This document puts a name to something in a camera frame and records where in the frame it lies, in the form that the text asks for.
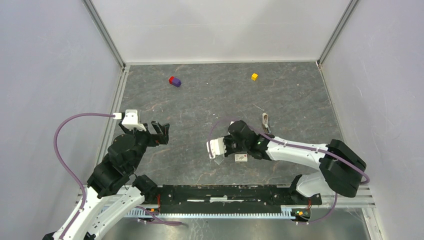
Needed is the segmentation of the staple tray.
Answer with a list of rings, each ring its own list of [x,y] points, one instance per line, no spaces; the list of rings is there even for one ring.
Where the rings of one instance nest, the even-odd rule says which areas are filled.
[[[220,165],[223,161],[225,160],[225,157],[224,156],[217,156],[215,159],[214,159],[214,162],[217,164],[217,165]]]

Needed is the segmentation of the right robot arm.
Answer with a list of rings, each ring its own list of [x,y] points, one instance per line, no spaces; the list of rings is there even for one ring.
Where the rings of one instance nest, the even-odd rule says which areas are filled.
[[[271,134],[256,133],[242,121],[233,121],[226,136],[210,140],[209,155],[225,157],[245,152],[257,160],[284,161],[315,169],[292,181],[289,199],[302,204],[316,194],[338,194],[347,198],[357,195],[359,186],[367,184],[366,163],[343,141],[327,144],[289,141]]]

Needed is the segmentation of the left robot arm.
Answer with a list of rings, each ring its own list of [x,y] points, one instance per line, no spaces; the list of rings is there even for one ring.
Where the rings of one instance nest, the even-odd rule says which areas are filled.
[[[156,131],[146,123],[122,119],[123,134],[108,147],[103,160],[81,185],[82,197],[59,230],[47,233],[45,240],[100,240],[128,212],[142,203],[151,204],[157,198],[157,185],[147,176],[139,175],[132,185],[107,209],[104,206],[130,180],[148,147],[166,145],[169,141],[168,123],[152,121]]]

